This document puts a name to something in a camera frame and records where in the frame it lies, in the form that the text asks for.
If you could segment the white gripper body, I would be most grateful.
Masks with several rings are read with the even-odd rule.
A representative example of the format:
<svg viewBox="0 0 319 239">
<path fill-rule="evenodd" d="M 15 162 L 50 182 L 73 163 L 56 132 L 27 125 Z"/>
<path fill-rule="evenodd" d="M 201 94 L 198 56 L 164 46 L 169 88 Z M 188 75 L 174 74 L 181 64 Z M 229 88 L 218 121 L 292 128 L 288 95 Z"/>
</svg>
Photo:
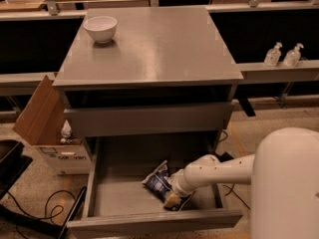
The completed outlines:
<svg viewBox="0 0 319 239">
<path fill-rule="evenodd" d="M 219 160 L 212 154 L 191 162 L 170 177 L 172 191 L 180 197 L 187 197 L 198 188 L 212 184 L 219 165 Z"/>
</svg>

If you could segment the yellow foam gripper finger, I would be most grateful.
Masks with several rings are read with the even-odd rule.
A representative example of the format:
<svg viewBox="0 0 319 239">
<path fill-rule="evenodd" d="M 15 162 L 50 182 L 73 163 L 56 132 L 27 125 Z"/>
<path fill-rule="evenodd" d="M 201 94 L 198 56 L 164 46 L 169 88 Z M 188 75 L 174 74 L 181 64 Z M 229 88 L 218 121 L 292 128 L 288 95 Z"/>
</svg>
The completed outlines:
<svg viewBox="0 0 319 239">
<path fill-rule="evenodd" d="M 174 208 L 179 207 L 180 203 L 181 203 L 181 198 L 178 195 L 176 195 L 174 192 L 171 191 L 167 195 L 163 206 L 167 209 L 174 209 Z"/>
</svg>

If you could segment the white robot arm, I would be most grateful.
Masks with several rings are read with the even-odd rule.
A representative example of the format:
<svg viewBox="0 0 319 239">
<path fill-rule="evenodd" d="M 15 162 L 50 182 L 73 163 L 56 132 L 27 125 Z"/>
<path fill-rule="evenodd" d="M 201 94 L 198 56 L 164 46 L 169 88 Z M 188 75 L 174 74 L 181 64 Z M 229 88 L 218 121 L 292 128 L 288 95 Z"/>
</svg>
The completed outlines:
<svg viewBox="0 0 319 239">
<path fill-rule="evenodd" d="M 169 179 L 187 197 L 214 183 L 250 184 L 250 239 L 319 239 L 319 132 L 286 127 L 256 151 L 220 162 L 207 154 Z"/>
</svg>

